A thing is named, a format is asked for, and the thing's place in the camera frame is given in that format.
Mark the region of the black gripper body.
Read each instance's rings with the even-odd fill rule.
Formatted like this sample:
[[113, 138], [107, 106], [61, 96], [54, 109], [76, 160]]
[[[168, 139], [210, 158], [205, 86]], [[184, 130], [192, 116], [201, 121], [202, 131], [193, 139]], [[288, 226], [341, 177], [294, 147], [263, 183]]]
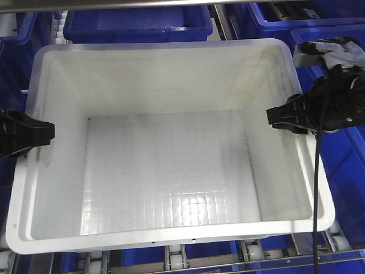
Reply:
[[364, 125], [364, 71], [359, 67], [343, 71], [332, 68], [317, 78], [308, 92], [309, 121], [322, 130], [335, 131]]

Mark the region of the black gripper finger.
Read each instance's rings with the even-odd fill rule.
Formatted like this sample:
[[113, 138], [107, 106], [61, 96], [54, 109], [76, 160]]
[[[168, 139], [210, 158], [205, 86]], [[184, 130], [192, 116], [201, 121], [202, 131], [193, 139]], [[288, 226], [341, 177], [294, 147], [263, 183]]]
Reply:
[[48, 146], [55, 138], [53, 123], [36, 120], [20, 111], [1, 109], [1, 158], [26, 155], [34, 147]]
[[306, 94], [294, 94], [285, 104], [266, 110], [270, 126], [278, 130], [289, 130], [298, 135], [317, 132], [317, 123], [312, 118]]

